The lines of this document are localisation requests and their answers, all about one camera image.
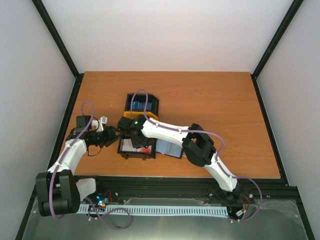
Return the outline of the black card holder wallet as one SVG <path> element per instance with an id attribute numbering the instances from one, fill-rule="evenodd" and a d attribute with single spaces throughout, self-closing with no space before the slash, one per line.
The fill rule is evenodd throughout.
<path id="1" fill-rule="evenodd" d="M 158 139 L 156 141 L 155 151 L 159 154 L 181 159 L 183 156 L 183 148 L 177 144 Z"/>

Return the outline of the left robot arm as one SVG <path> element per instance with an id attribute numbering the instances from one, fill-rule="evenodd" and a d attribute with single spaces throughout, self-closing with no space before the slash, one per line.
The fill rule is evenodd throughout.
<path id="1" fill-rule="evenodd" d="M 99 119 L 90 115 L 76 117 L 76 127 L 68 134 L 65 146 L 56 162 L 36 176 L 35 187 L 39 213 L 43 217 L 60 217 L 79 210 L 81 201 L 103 198 L 104 188 L 95 178 L 76 180 L 74 173 L 82 156 L 90 146 L 108 147 L 119 139 L 116 128 L 107 125 L 105 116 Z"/>

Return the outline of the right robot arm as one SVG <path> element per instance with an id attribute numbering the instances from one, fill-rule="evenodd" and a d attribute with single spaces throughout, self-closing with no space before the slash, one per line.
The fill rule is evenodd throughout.
<path id="1" fill-rule="evenodd" d="M 131 139 L 133 148 L 148 147 L 153 139 L 162 140 L 182 148 L 188 161 L 205 168 L 217 181 L 219 187 L 229 193 L 237 193 L 241 184 L 237 177 L 225 166 L 214 147 L 210 132 L 194 123 L 178 126 L 158 121 L 144 115 L 135 119 L 121 117 L 117 128 Z"/>

